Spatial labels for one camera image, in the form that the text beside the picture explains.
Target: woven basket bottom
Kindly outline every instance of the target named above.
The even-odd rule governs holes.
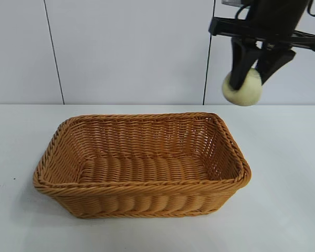
[[[186,212],[186,213],[156,213],[156,214],[152,214],[152,213],[131,213],[131,212],[127,212],[127,213],[121,213],[121,214],[108,214],[108,213],[99,213],[96,215],[91,215],[91,214],[83,214],[80,216],[76,216],[77,218],[82,218],[82,219],[96,219],[96,218],[124,218],[124,217],[128,217],[128,218],[181,218],[181,217],[194,217],[194,216],[200,216],[200,215],[208,215],[211,214],[215,211],[217,211],[218,209],[214,209],[211,210],[210,212],[206,212],[206,213],[202,213],[200,211],[192,211],[192,212]]]
[[[194,156],[98,157],[86,161],[79,183],[210,180]]]

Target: cable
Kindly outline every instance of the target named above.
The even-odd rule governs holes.
[[[239,14],[245,10],[248,6],[250,6],[251,3],[248,3],[248,4],[244,4],[236,13],[236,16],[235,16],[235,19],[239,19]]]
[[[308,12],[308,14],[309,14],[310,16],[315,17],[315,14],[312,14],[312,13],[311,13],[311,8],[312,8],[312,6],[313,6],[313,3],[314,3],[314,0],[310,0],[310,2],[309,2],[309,4],[308,4],[308,7],[307,7],[307,12]]]

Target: robotic arm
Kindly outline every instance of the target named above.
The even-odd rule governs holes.
[[[294,59],[293,47],[315,51],[315,35],[296,31],[313,0],[223,0],[241,4],[235,18],[213,17],[209,32],[232,38],[232,71],[223,83],[225,98],[240,106],[258,102],[262,85],[282,66]],[[246,19],[238,16],[249,7]],[[262,42],[259,48],[256,42]]]

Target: yellow ball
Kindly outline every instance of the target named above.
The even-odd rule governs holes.
[[[231,88],[230,77],[231,73],[226,76],[223,82],[223,95],[226,100],[239,106],[252,106],[260,100],[263,86],[260,74],[256,69],[250,69],[239,90]]]

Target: basket inner wall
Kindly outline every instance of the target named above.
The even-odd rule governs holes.
[[[239,170],[219,127],[210,117],[76,121],[61,138],[66,161],[51,164],[52,183],[234,179]]]

